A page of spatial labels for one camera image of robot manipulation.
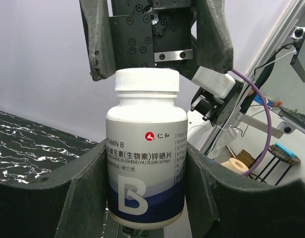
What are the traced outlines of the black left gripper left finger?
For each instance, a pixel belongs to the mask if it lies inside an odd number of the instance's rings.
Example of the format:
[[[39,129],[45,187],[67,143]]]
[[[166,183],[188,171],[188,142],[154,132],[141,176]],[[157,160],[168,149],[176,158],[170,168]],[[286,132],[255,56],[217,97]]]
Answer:
[[[107,199],[105,142],[28,184],[0,183],[0,238],[99,238]]]

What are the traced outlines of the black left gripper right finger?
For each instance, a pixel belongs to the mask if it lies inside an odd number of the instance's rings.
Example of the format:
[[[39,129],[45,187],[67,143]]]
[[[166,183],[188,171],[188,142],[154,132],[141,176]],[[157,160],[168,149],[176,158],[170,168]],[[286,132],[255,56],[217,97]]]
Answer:
[[[264,184],[188,145],[185,179],[195,238],[305,238],[305,178]]]

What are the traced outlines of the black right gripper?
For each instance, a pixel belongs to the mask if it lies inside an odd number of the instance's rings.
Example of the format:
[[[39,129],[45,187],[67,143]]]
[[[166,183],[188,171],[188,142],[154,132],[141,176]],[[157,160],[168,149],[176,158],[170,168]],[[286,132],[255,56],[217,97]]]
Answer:
[[[79,0],[93,81],[125,68],[199,66],[226,74],[233,45],[223,0]],[[191,28],[197,20],[197,41]]]

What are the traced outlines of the white bottle cap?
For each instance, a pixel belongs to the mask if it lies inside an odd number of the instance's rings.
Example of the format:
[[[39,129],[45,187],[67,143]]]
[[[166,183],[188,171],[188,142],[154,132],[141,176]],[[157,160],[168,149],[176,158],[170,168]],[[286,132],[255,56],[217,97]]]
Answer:
[[[115,91],[180,91],[179,72],[168,68],[127,68],[115,74]]]

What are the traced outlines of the white vitamin pill bottle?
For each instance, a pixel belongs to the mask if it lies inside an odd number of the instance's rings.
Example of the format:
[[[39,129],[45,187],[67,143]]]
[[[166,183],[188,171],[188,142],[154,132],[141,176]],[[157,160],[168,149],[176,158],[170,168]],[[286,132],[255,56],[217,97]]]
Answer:
[[[187,114],[176,90],[116,91],[119,104],[106,115],[109,212],[130,228],[163,228],[184,208]]]

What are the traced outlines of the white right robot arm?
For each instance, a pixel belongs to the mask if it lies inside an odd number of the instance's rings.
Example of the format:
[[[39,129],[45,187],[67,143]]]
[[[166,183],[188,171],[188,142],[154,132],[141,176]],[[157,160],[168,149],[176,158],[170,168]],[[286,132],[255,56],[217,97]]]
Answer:
[[[177,70],[199,87],[191,110],[227,121],[243,87],[228,72],[233,46],[222,0],[82,0],[94,81],[125,68]]]

